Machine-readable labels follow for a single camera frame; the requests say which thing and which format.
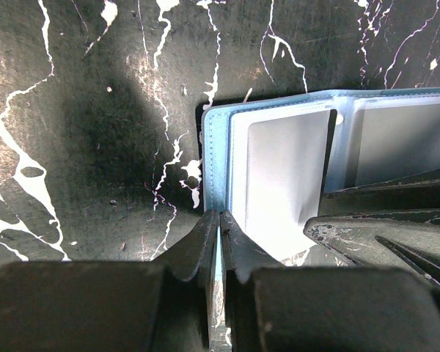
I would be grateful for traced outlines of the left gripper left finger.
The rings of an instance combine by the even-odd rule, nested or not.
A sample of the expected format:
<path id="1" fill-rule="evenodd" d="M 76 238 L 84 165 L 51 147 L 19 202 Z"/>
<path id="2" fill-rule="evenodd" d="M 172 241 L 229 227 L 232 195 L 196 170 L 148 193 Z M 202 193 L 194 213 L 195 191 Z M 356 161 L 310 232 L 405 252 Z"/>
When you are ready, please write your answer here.
<path id="1" fill-rule="evenodd" d="M 180 281 L 210 282 L 214 275 L 218 220 L 215 210 L 206 211 L 187 235 L 153 262 L 165 265 Z"/>

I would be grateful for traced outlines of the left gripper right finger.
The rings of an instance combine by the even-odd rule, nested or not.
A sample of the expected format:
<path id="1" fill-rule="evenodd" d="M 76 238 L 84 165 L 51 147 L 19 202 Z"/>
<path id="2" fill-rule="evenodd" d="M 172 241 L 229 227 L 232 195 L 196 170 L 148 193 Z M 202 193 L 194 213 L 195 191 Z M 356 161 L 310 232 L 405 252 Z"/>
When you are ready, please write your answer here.
<path id="1" fill-rule="evenodd" d="M 257 269 L 284 267 L 243 232 L 228 210 L 220 213 L 219 224 L 224 278 L 230 273 L 240 283 L 246 283 Z"/>

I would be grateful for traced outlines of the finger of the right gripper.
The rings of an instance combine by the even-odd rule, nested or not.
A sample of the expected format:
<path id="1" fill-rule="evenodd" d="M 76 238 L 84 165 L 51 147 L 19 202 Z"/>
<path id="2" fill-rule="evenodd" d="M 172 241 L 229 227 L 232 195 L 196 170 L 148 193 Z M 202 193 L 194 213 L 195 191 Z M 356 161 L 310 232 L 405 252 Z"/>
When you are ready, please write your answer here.
<path id="1" fill-rule="evenodd" d="M 320 216 L 440 208 L 440 172 L 425 172 L 382 183 L 324 194 Z"/>
<path id="2" fill-rule="evenodd" d="M 304 234 L 349 265 L 402 268 L 440 290 L 440 224 L 320 216 L 307 221 Z"/>

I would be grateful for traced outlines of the blue card holder wallet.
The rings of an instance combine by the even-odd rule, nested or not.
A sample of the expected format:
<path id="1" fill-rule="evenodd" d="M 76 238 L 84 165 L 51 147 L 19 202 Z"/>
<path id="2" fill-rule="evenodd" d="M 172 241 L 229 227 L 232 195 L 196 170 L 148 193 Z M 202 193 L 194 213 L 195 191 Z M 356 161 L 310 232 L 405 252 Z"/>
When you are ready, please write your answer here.
<path id="1" fill-rule="evenodd" d="M 303 233 L 323 192 L 440 168 L 440 87 L 332 89 L 208 109 L 206 209 L 230 211 L 277 260 L 312 247 Z"/>

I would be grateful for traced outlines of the black VIP credit card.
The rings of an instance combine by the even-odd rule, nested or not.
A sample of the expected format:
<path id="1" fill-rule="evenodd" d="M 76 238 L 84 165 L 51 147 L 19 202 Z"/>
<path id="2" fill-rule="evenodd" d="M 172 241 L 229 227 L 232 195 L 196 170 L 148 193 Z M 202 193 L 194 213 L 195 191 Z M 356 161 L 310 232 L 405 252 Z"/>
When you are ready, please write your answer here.
<path id="1" fill-rule="evenodd" d="M 312 246 L 303 228 L 318 212 L 336 117 L 329 109 L 248 128 L 244 231 L 277 260 Z"/>

